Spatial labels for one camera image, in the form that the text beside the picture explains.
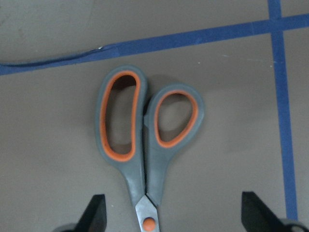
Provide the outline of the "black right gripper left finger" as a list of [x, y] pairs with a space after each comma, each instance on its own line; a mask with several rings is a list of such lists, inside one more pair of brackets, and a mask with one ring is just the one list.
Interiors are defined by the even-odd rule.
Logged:
[[104, 232], [107, 227], [106, 200], [104, 194], [93, 195], [80, 220], [74, 228], [75, 232]]

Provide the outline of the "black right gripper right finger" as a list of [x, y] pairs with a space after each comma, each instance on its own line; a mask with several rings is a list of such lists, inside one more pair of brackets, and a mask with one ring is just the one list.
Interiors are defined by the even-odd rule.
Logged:
[[247, 232], [286, 232], [285, 225], [253, 192], [241, 196], [241, 222]]

